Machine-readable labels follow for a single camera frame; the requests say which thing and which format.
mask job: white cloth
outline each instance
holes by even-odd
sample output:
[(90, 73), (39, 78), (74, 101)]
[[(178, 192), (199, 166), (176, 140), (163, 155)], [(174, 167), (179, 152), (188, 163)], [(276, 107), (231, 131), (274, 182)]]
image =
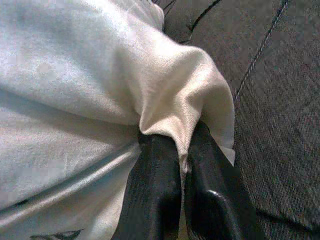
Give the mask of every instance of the white cloth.
[(228, 84), (163, 22), (148, 0), (0, 1), (1, 240), (109, 239), (138, 127), (172, 137), (185, 173), (201, 117), (233, 163)]

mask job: gray couch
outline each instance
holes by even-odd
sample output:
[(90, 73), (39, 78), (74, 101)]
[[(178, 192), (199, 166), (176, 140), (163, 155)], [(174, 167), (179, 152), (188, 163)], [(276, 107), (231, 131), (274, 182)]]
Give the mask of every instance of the gray couch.
[(266, 239), (320, 239), (320, 0), (154, 0), (235, 105), (235, 166)]

